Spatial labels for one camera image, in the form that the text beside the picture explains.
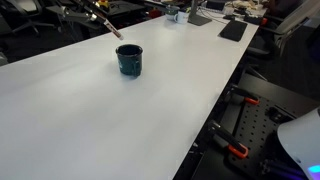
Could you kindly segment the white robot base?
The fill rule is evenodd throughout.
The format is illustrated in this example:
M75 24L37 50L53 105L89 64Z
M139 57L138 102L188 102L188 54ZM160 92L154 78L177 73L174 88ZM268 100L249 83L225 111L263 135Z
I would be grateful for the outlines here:
M282 123L280 144L309 180L320 180L320 108Z

